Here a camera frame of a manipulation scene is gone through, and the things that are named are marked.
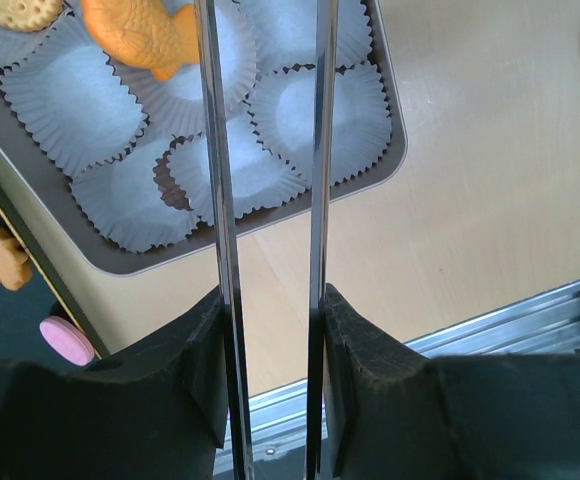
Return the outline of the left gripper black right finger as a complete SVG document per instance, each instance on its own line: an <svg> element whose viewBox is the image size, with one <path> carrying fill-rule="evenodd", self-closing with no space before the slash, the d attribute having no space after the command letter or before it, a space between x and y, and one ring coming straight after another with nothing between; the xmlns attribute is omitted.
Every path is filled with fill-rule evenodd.
<svg viewBox="0 0 580 480"><path fill-rule="evenodd" d="M580 479L580 353L429 359L325 297L340 479Z"/></svg>

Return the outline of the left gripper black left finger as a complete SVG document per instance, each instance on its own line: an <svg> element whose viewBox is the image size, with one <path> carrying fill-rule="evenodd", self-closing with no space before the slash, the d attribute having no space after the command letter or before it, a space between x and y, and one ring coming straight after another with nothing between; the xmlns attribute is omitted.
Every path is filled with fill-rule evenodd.
<svg viewBox="0 0 580 480"><path fill-rule="evenodd" d="M211 291L84 370L0 361L0 479L209 479L227 413Z"/></svg>

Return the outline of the pink round cookie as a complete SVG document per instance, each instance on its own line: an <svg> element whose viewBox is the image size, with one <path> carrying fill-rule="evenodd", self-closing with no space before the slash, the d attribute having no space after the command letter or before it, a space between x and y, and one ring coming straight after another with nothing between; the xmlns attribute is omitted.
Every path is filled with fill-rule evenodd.
<svg viewBox="0 0 580 480"><path fill-rule="evenodd" d="M39 324L43 339L65 360L86 366L95 357L94 347L72 323L58 316L49 316Z"/></svg>

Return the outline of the dark green metal tray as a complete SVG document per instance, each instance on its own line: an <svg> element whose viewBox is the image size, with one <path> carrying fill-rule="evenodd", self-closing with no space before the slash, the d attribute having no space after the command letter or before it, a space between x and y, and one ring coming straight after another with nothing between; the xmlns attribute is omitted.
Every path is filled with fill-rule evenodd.
<svg viewBox="0 0 580 480"><path fill-rule="evenodd" d="M68 318L39 272L17 291L0 285L0 360L30 361L58 370L79 367L57 353L42 336L39 325L56 315Z"/></svg>

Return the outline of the small orange shaped cookie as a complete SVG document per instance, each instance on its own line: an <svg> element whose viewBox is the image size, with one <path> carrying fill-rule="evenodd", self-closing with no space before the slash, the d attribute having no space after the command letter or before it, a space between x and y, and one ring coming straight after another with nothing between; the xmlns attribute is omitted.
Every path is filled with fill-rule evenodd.
<svg viewBox="0 0 580 480"><path fill-rule="evenodd" d="M29 255L19 241L0 227L0 285L10 291L25 286L33 276Z"/></svg>

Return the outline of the orange fish cookie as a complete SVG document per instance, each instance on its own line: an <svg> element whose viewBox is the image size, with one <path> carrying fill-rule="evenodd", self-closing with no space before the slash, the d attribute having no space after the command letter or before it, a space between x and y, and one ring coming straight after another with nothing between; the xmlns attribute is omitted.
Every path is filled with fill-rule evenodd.
<svg viewBox="0 0 580 480"><path fill-rule="evenodd" d="M171 14L161 1L89 0L81 3L93 40L113 59L148 70L160 82L200 62L195 6Z"/></svg>

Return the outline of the metal serving tongs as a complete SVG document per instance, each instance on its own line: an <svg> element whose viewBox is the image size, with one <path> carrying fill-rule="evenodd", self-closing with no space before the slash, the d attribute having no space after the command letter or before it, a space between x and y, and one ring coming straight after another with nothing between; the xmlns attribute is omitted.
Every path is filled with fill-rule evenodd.
<svg viewBox="0 0 580 480"><path fill-rule="evenodd" d="M273 298L280 299L279 288L289 286L293 280L306 278L309 281L303 476L318 479L321 476L326 264L339 4L336 1L320 1L317 4L311 210L309 214L293 220L292 224L299 229L296 233L291 232L290 224L276 224L245 238L236 235L215 4L212 1L198 1L195 10L208 128L220 317L226 330L224 346L233 474L237 479L252 479L255 476L241 293L242 286L253 285L254 277L252 274L239 274L237 248L244 246L247 258L262 254L264 276L273 282L266 291Z"/></svg>

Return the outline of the orange round sandwich cookie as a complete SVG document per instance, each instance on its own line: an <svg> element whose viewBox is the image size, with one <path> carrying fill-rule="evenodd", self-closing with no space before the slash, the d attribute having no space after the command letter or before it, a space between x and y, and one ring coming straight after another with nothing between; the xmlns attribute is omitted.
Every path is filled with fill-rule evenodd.
<svg viewBox="0 0 580 480"><path fill-rule="evenodd" d="M32 33L50 26L64 9L59 0L0 0L0 27Z"/></svg>

